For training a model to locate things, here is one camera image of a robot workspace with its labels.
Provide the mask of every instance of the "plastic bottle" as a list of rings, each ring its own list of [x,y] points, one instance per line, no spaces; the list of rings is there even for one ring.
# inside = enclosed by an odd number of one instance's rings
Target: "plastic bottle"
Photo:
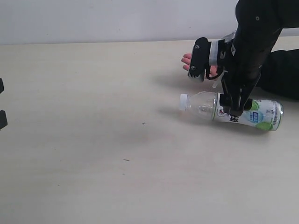
[[[252,108],[240,117],[231,116],[223,112],[219,99],[220,93],[215,92],[200,92],[194,96],[181,94],[179,108],[203,119],[238,123],[266,131],[277,130],[284,113],[279,102],[263,99],[253,100]]]

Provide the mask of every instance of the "tabletop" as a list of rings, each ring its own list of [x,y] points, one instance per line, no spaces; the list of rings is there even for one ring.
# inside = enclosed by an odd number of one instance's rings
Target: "tabletop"
[[[182,69],[193,44],[0,46],[0,223],[297,224],[299,103],[257,89],[284,105],[268,133],[179,112],[213,91]]]

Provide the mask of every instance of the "white bottle cap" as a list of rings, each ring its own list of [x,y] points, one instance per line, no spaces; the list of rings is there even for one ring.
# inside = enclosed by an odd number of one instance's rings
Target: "white bottle cap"
[[[188,94],[181,94],[180,99],[179,99],[179,110],[180,111],[186,110],[187,102],[188,102]]]

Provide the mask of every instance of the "wall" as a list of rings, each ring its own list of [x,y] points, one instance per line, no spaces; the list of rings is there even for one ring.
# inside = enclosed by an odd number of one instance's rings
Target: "wall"
[[[221,37],[237,0],[0,0],[0,44]],[[299,35],[298,29],[284,35]]]

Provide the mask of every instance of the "black sleeve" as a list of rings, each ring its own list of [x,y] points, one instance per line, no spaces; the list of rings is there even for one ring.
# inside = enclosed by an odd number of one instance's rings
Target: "black sleeve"
[[[256,85],[282,97],[299,100],[299,49],[269,54]]]

